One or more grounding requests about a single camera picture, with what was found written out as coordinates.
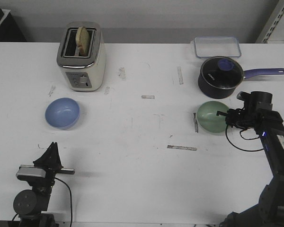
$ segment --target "blue bowl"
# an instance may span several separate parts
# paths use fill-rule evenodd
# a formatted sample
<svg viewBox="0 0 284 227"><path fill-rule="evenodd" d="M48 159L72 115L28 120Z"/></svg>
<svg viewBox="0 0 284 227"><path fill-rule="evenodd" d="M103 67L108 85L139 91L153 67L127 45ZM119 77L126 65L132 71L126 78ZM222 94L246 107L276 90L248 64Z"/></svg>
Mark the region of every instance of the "blue bowl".
<svg viewBox="0 0 284 227"><path fill-rule="evenodd" d="M46 121L58 129L68 129L80 116L78 103L71 98L59 98L49 104L45 111Z"/></svg>

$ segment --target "purple pan handle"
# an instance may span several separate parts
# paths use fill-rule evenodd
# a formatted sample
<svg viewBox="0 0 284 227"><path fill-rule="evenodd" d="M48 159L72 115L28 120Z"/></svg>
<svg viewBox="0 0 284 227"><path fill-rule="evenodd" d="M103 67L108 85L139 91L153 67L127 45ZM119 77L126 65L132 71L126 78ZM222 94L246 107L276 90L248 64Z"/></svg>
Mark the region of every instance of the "purple pan handle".
<svg viewBox="0 0 284 227"><path fill-rule="evenodd" d="M254 69L244 71L244 78L248 79L258 75L283 75L284 68Z"/></svg>

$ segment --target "bread slice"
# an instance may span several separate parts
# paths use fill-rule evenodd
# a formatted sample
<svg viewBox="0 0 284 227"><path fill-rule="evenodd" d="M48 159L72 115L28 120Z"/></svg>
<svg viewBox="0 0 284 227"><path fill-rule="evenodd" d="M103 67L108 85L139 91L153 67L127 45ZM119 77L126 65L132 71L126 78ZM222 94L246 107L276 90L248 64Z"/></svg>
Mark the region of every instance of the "bread slice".
<svg viewBox="0 0 284 227"><path fill-rule="evenodd" d="M79 27L76 33L76 45L79 49L80 56L89 54L90 36L85 27Z"/></svg>

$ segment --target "green bowl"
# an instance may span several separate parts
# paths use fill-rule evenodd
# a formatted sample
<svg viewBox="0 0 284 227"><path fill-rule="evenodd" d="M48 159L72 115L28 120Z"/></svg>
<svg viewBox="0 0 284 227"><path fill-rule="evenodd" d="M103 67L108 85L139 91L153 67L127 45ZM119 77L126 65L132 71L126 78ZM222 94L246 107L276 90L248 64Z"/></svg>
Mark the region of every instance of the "green bowl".
<svg viewBox="0 0 284 227"><path fill-rule="evenodd" d="M225 116L217 116L217 111L227 112L229 107L224 103L210 101L203 103L197 112L199 125L207 131L218 133L226 129Z"/></svg>

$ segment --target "toaster slot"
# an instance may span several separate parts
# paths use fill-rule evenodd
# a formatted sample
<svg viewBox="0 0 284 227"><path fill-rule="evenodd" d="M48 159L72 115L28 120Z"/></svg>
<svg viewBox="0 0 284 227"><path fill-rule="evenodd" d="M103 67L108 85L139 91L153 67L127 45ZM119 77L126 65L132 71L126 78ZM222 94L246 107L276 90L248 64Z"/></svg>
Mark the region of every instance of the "toaster slot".
<svg viewBox="0 0 284 227"><path fill-rule="evenodd" d="M87 28L87 31L90 36L89 53L87 56L81 56L79 53L79 49L76 45L77 31L78 31L78 28L70 28L68 30L67 36L64 42L64 50L63 50L62 57L64 58L89 58L90 57L96 30Z"/></svg>

